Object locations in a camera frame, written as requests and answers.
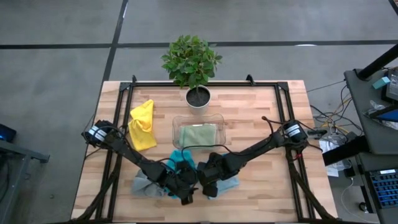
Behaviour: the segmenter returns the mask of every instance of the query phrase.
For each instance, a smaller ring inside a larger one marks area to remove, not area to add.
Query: keyboard
[[[398,207],[398,169],[369,172],[380,208]]]

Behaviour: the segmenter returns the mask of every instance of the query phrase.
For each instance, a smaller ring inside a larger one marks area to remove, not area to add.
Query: wooden table
[[[104,82],[95,120],[113,120],[120,82]],[[209,87],[211,102],[207,114],[220,113],[224,117],[226,145],[241,151],[268,137],[268,124],[261,119],[267,116],[279,120],[275,91],[271,87]],[[304,82],[289,81],[295,118],[314,126]],[[135,87],[132,109],[152,99],[154,106],[154,134],[157,147],[143,151],[149,159],[169,157],[175,149],[172,144],[172,120],[175,116],[191,116],[184,100],[186,89],[177,87]],[[121,113],[126,104],[123,98]],[[106,151],[101,150],[84,163],[76,195],[72,218],[81,215],[98,193],[101,185]],[[304,150],[310,188],[321,204],[336,217],[322,154],[314,148]],[[208,152],[194,152],[195,162],[206,161]],[[289,179],[284,148],[274,149],[249,162],[238,178],[239,187],[230,190],[217,200],[208,200],[197,190],[194,202],[181,206],[180,200],[139,198],[130,194],[131,184],[139,168],[123,159],[116,199],[114,222],[294,222],[297,221],[292,187]],[[308,217],[303,192],[300,198],[305,217]]]

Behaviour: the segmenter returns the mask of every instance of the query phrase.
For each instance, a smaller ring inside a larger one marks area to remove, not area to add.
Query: gray floor
[[[110,43],[122,0],[0,0],[0,44]],[[388,40],[398,18],[388,1],[352,0],[130,0],[119,42],[169,42],[181,34],[209,41]],[[218,80],[305,80],[307,89],[343,80],[391,45],[316,47],[217,47],[224,56]],[[166,49],[118,49],[110,80],[166,80],[160,56]],[[80,178],[85,145],[80,133],[94,112],[108,49],[0,50],[0,123],[18,130],[16,143],[51,154],[33,164],[13,223],[68,220]],[[308,94],[323,111],[340,102],[343,83]],[[353,105],[347,117],[359,123]],[[350,181],[330,178],[339,217],[361,221],[340,202]],[[358,211],[359,188],[345,193]]]

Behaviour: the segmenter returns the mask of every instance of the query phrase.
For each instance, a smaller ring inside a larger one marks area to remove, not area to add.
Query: green leaves
[[[191,38],[190,35],[181,35],[176,42],[170,43],[170,49],[161,59],[164,61],[162,68],[169,73],[169,79],[181,88],[185,85],[195,88],[206,85],[208,79],[215,76],[214,70],[221,63],[222,56],[214,53],[208,42],[200,40],[198,36]]]

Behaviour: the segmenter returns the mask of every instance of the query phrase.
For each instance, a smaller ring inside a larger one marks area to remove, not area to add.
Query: white pot
[[[189,92],[190,90],[188,89],[187,92],[186,92],[186,94],[185,94],[185,102],[187,102],[187,105],[189,106],[191,113],[192,113],[193,115],[197,115],[197,116],[201,116],[201,115],[204,115],[204,114],[206,113],[207,108],[208,108],[208,106],[209,106],[209,104],[210,104],[210,100],[211,100],[211,93],[210,93],[210,90],[209,90],[207,87],[203,86],[203,85],[199,85],[199,87],[202,87],[202,88],[206,89],[206,90],[209,92],[209,96],[210,96],[210,97],[209,97],[209,101],[208,101],[205,105],[203,105],[203,106],[192,106],[192,105],[189,104],[188,101],[187,101],[187,94],[188,94],[188,92]]]

